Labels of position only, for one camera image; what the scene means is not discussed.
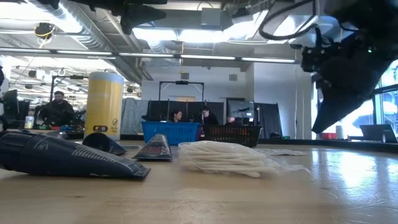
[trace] wooden table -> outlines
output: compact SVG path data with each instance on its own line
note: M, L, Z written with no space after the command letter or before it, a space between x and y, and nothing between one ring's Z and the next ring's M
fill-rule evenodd
M35 177L2 170L0 224L398 222L396 155L259 147L307 152L282 159L312 173L252 179L189 172L179 168L178 160L143 162L152 168L144 181Z

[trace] ceiling duct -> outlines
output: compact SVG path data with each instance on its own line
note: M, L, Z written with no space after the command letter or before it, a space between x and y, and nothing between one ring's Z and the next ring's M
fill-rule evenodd
M94 51L117 51L104 34L94 25L93 21L74 3L66 0L60 1L60 7L54 9L50 5L43 5L37 0L27 0L43 12L49 13L57 18L62 23L57 24L65 32L76 32L76 26L81 27L80 34L86 34L82 37L74 37L88 50ZM130 63L125 58L117 57L114 60L107 60L118 68L119 72L129 81L141 83L142 76L146 76L148 80L153 80L148 76L143 68L130 66Z

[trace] yellow container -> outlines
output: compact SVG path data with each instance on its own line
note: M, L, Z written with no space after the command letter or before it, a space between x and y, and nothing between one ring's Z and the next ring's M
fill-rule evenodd
M88 79L85 137L101 132L120 140L124 79L108 72L93 72Z

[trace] ceiling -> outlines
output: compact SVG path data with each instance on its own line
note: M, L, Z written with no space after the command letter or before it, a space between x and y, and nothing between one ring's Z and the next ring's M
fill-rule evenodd
M28 4L15 4L0 2L0 47L15 48L39 48L43 40L38 39L34 34L34 27L40 22L55 24L57 28L53 32L51 41L43 46L44 49L64 49L64 50L106 50L123 52L152 52L154 49L150 46L147 37L138 39L135 35L125 35L119 26L119 17L110 15L108 11L97 9L96 12L86 5L76 4L74 2L62 1L68 14L60 19L56 13L46 11L47 8L40 8L35 0L26 0ZM164 46L164 50L170 52L183 52L193 55L228 55L228 56L250 56L250 57L276 57L276 58L295 58L300 60L300 52L295 52L289 47L289 43L301 43L312 45L314 43L314 34L309 33L289 42L273 42L264 40L256 32L259 23L264 16L273 14L279 9L291 5L294 1L276 1L271 4L271 0L257 1L179 1L169 0L166 5L153 5L167 13L165 19L154 21L150 24L143 24L138 29L161 29L171 30L178 38L182 37L185 30L207 30L220 32L228 35L228 40L221 42L185 41L183 45L173 40L158 40ZM285 35L297 32L303 29L303 25L309 21L320 25L321 30L327 36L339 39L340 28L338 24L329 16L324 15L320 9L323 9L325 0L319 1L317 9L318 15L312 17L313 8L311 4L304 5L293 11L276 17L272 22L264 27L268 33L275 35ZM237 23L233 25L231 15L239 7L247 7L250 15L240 17L246 19L246 23ZM206 10L223 9L221 16L221 25L217 28L207 27L201 24L202 13ZM27 76L29 70L41 69L45 74L51 76L64 70L71 75L86 76L92 71L110 70L118 72L126 79L127 85L140 85L141 80L152 80L150 73L146 68L150 67L231 67L240 68L242 72L250 66L247 62L228 62L214 60L164 60L143 58L89 58L84 56L74 56L73 58L59 55L53 58L31 57L21 54L6 54L7 61L12 63L11 83L16 82L12 88L18 88L20 95L25 97L43 96L47 100L49 89L46 86L34 85L32 90L26 90L24 83L43 83L45 81L30 78ZM87 80L69 80L71 85L86 85ZM57 87L64 91L68 96L81 94L86 97L85 91L70 91L67 86ZM127 94L139 98L140 89L136 88L133 94ZM77 105L84 104L84 99L78 101Z

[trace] blue plastic bin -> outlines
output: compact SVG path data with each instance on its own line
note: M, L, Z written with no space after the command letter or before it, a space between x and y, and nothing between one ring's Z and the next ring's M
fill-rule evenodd
M165 134L169 144L198 141L202 131L200 123L142 122L145 143L155 134Z

